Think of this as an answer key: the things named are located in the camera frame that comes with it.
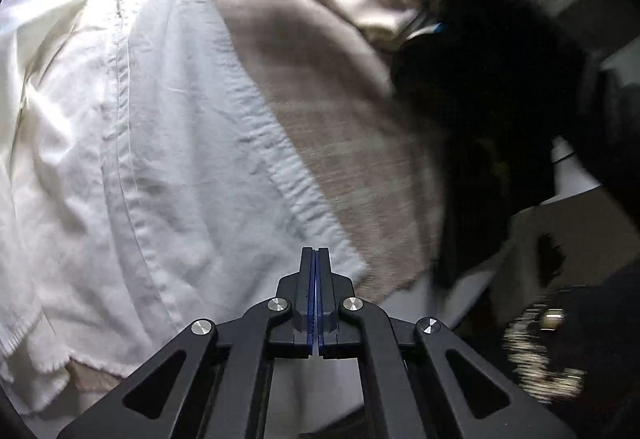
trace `triangular cutout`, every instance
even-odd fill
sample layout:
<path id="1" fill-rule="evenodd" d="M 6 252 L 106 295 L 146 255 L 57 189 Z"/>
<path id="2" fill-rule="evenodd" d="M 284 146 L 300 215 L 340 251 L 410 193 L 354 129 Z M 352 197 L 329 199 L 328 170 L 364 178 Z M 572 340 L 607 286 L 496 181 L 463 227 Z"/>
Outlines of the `triangular cutout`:
<path id="1" fill-rule="evenodd" d="M 124 406 L 149 419 L 158 419 L 186 357 L 184 351 L 173 353 L 124 397 Z"/>
<path id="2" fill-rule="evenodd" d="M 446 356 L 466 403 L 476 419 L 484 419 L 501 408 L 509 406 L 509 396 L 459 352 L 449 349 Z"/>

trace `gold button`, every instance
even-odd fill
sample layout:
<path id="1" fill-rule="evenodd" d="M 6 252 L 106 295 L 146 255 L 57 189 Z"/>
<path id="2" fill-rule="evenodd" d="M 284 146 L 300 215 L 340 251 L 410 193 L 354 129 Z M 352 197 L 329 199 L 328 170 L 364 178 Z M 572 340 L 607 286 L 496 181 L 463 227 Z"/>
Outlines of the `gold button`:
<path id="1" fill-rule="evenodd" d="M 564 322 L 562 309 L 547 309 L 540 321 L 540 330 L 554 331 Z"/>

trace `white fabric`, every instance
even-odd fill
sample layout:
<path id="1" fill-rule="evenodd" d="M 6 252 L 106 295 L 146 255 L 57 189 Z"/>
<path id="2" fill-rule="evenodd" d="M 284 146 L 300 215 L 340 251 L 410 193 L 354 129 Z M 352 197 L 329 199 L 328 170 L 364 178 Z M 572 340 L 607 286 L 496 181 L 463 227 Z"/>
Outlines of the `white fabric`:
<path id="1" fill-rule="evenodd" d="M 128 375 L 192 320 L 239 317 L 303 245 L 364 271 L 211 0 L 3 0 L 0 83 L 0 380 L 20 411 L 70 358 Z"/>

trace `white garment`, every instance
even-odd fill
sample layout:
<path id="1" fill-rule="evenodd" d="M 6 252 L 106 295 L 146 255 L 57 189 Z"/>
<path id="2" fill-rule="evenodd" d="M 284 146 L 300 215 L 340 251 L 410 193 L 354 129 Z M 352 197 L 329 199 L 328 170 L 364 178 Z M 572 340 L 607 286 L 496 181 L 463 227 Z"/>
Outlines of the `white garment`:
<path id="1" fill-rule="evenodd" d="M 0 83 L 0 379 L 19 411 L 70 358 L 129 375 L 192 320 L 241 316 L 303 245 L 363 273 L 211 0 L 3 0 Z"/>

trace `brown fabric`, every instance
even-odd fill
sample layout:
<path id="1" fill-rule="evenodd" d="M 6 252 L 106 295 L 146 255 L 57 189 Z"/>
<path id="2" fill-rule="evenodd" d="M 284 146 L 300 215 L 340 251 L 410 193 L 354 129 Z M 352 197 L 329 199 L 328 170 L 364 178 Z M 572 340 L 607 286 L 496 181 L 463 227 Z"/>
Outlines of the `brown fabric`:
<path id="1" fill-rule="evenodd" d="M 214 0 L 247 73 L 370 266 L 358 295 L 378 301 L 436 257 L 439 138 L 395 100 L 388 67 L 312 0 Z"/>

